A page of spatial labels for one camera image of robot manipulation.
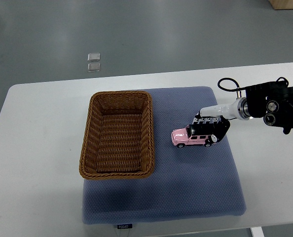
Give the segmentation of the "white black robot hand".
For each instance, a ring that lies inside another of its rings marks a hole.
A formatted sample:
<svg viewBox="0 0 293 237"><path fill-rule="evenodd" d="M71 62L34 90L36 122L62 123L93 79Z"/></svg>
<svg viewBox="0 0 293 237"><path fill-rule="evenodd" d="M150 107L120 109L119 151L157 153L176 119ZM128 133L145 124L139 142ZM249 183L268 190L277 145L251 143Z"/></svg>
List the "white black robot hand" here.
<svg viewBox="0 0 293 237"><path fill-rule="evenodd" d="M212 124L215 127L217 135L209 135L206 140L206 147L217 143L226 134L225 129L229 129L229 122L226 120L249 118L249 113L245 113L245 97L240 97L232 104L223 104L202 108L194 117L193 124Z"/></svg>

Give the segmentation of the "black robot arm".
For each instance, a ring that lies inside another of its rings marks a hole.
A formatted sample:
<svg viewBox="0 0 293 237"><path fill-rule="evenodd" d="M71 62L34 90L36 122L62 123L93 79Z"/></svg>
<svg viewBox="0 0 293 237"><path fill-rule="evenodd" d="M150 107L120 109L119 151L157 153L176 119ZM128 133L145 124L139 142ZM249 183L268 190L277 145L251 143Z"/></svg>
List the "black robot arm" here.
<svg viewBox="0 0 293 237"><path fill-rule="evenodd" d="M293 86L280 77L276 81L250 85L246 93L250 116L262 118L268 126L283 128L284 134L293 129Z"/></svg>

